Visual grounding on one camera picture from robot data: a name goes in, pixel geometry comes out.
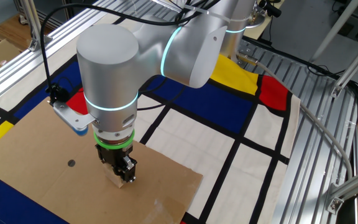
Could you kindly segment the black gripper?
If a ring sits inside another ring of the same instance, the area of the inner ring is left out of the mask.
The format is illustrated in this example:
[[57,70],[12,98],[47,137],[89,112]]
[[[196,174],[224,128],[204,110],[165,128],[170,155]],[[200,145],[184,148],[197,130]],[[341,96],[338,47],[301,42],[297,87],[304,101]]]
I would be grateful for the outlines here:
[[136,179],[135,169],[137,161],[129,156],[133,145],[119,149],[106,149],[99,144],[95,145],[99,158],[103,161],[105,171],[113,171],[113,167],[122,168],[124,182],[133,182]]

